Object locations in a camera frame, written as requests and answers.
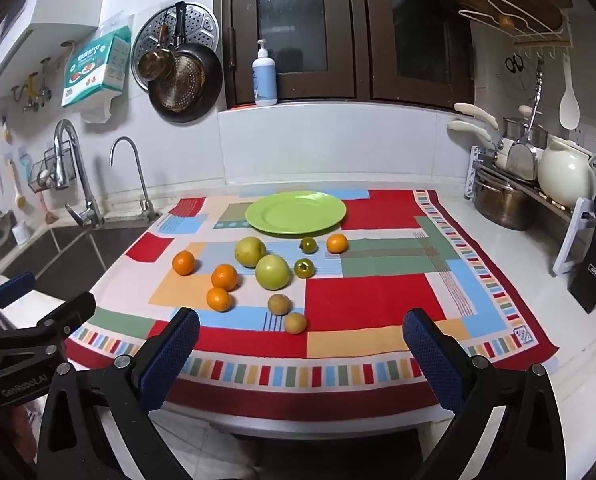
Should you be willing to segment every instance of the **sink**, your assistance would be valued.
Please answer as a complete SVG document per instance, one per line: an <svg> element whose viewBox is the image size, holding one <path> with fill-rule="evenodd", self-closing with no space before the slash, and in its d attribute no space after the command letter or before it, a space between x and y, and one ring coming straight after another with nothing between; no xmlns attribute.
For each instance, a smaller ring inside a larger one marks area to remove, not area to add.
<svg viewBox="0 0 596 480"><path fill-rule="evenodd" d="M33 272L36 290L66 301L91 290L147 227L144 220L128 220L107 221L95 229L51 228L0 273L14 278L22 272Z"/></svg>

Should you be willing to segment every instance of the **black frying pan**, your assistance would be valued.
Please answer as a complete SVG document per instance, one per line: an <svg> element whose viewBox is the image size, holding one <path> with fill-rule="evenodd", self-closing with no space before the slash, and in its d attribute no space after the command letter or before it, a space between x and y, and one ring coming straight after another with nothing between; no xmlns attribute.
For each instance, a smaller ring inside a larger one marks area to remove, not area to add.
<svg viewBox="0 0 596 480"><path fill-rule="evenodd" d="M186 43L187 4L175 4L174 68L148 83L149 99L159 115L174 123L188 123L213 108L222 90L222 66L209 47Z"/></svg>

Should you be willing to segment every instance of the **blue gripper pad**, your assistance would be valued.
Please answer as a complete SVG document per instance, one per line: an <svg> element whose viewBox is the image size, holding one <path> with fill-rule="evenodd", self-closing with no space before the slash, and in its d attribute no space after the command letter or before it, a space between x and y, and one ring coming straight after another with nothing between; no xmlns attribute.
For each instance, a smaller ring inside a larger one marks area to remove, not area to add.
<svg viewBox="0 0 596 480"><path fill-rule="evenodd" d="M0 308L5 308L14 301L19 300L25 294L34 290L35 286L36 277L31 272L23 272L21 275L1 284Z"/></svg>
<svg viewBox="0 0 596 480"><path fill-rule="evenodd" d="M402 337L441 407L457 414L466 400L465 379L469 374L466 352L455 339L444 335L421 308L405 315ZM448 339L457 346L459 354L456 355L457 350Z"/></svg>
<svg viewBox="0 0 596 480"><path fill-rule="evenodd" d="M181 308L159 335L150 337L140 348L136 358L148 343L159 342L159 348L152 350L149 362L140 367L137 386L140 407L145 413L159 410L173 385L175 378L198 341L200 319L190 308Z"/></svg>

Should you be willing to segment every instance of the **metal screw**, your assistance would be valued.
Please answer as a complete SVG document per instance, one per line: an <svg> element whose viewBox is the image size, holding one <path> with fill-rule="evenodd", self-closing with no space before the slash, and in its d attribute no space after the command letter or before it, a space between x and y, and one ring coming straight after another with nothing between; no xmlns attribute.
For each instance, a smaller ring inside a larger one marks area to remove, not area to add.
<svg viewBox="0 0 596 480"><path fill-rule="evenodd" d="M65 375L69 370L72 369L72 366L69 363L60 363L56 368L58 375Z"/></svg>
<svg viewBox="0 0 596 480"><path fill-rule="evenodd" d="M482 357L482 355L473 356L471 362L476 368L480 368L481 370L489 366L489 360L486 357Z"/></svg>
<svg viewBox="0 0 596 480"><path fill-rule="evenodd" d="M114 366L116 368L125 368L129 366L131 361L132 359L129 355L118 355L118 357L114 359Z"/></svg>
<svg viewBox="0 0 596 480"><path fill-rule="evenodd" d="M531 371L536 375L544 375L546 373L545 367L543 367L540 363L535 363L532 365Z"/></svg>

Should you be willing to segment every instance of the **colorful patchwork tablecloth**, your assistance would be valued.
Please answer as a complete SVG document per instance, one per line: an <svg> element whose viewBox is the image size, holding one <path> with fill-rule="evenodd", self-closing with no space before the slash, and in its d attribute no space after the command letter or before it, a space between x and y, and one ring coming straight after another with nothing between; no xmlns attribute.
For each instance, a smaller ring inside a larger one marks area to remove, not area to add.
<svg viewBox="0 0 596 480"><path fill-rule="evenodd" d="M446 213L433 191L325 190L347 206L333 231L349 249L330 254L316 237L310 279L292 277L283 294L308 319L292 335L267 309L272 292L234 258L238 240L256 235L290 267L299 240L261 234L245 220L255 196L181 200L113 264L92 289L94 317L68 340L70 358L89 367L135 354L178 308L200 317L200 339L169 400L201 410L276 420L345 420L436 404L402 339L405 313L422 307L471 355L524 369L557 348L482 249ZM190 276L171 269L190 250ZM229 263L241 274L235 306L211 310L210 275Z"/></svg>

